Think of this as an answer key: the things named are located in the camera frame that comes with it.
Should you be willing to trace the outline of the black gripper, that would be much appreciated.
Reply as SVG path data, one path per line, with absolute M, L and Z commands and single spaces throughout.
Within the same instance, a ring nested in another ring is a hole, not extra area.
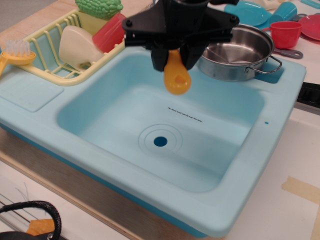
M 159 0 L 122 22 L 124 44 L 151 49 L 153 68 L 159 72 L 167 64 L 168 50 L 180 48 L 182 63 L 190 70 L 202 56 L 206 43 L 228 41 L 232 28 L 240 23 L 236 15 L 213 9 L 209 4 L 237 3 L 236 0 Z

